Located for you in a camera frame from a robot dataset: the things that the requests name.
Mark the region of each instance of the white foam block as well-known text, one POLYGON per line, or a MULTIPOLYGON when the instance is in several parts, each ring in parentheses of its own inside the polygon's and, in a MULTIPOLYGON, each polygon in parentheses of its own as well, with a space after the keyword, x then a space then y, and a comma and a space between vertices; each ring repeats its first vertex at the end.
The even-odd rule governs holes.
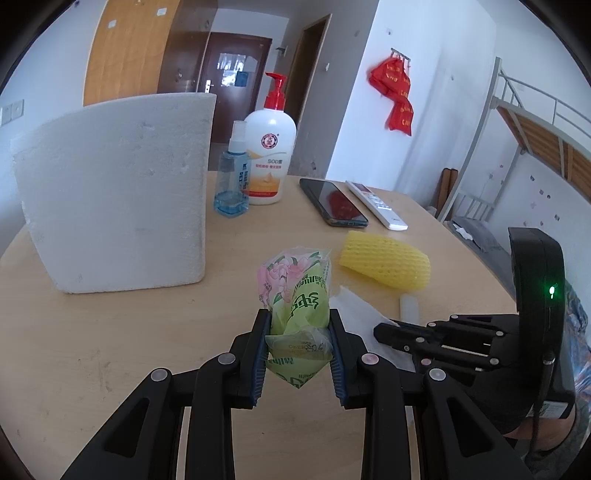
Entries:
POLYGON ((85 107, 12 140, 31 237, 69 293, 200 281, 216 96, 85 107))

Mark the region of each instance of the product label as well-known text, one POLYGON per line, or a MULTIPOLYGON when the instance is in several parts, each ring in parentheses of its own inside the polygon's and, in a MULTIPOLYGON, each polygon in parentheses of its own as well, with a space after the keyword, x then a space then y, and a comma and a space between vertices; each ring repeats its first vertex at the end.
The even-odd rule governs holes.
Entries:
MULTIPOLYGON (((267 134, 262 138, 262 145, 272 150, 277 145, 277 136, 267 134)), ((250 197, 273 198, 279 193, 281 180, 287 175, 287 152, 269 152, 266 156, 260 156, 248 151, 252 158, 250 185, 248 187, 250 197)))
POLYGON ((244 194, 248 195, 248 184, 250 182, 250 175, 249 175, 249 163, 244 162, 242 164, 242 170, 238 174, 238 189, 244 194))
MULTIPOLYGON (((562 414, 564 413, 564 411, 566 410, 566 407, 568 407, 568 406, 569 406, 569 404, 567 404, 565 402, 545 400, 544 405, 542 406, 542 408, 540 410, 540 418, 541 419, 559 419, 562 416, 562 414)), ((531 407, 531 410, 527 414, 527 416, 528 417, 534 416, 534 407, 531 407)))
POLYGON ((277 136, 274 134, 267 134, 261 140, 261 145, 265 147, 267 150, 275 148, 277 146, 277 136))

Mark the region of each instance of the smartphone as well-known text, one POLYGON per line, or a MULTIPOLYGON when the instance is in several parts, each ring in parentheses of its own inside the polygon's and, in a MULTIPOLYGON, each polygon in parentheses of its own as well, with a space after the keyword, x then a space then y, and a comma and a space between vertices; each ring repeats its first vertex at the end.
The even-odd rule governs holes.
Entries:
POLYGON ((363 213, 334 183, 301 179, 300 187, 330 226, 365 228, 369 225, 363 213))

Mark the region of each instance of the small white bottle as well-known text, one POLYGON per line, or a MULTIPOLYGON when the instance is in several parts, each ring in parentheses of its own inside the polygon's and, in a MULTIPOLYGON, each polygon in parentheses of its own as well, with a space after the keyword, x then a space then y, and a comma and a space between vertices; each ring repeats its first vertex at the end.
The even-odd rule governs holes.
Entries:
POLYGON ((246 150, 252 158, 249 184, 250 205, 270 205, 283 197, 285 177, 296 141, 296 124, 287 115, 281 87, 287 77, 267 73, 275 79, 265 108, 246 117, 246 150))

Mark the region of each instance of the red pump cap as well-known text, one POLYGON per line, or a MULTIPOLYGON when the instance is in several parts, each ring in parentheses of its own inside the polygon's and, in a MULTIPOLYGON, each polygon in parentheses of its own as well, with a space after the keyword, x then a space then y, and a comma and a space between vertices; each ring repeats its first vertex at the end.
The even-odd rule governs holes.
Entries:
POLYGON ((275 86, 273 87, 273 90, 269 92, 269 95, 267 95, 265 108, 283 111, 285 108, 285 93, 281 91, 281 88, 283 87, 283 82, 287 80, 287 77, 285 75, 279 75, 278 73, 269 72, 265 72, 265 75, 268 75, 275 80, 275 86))

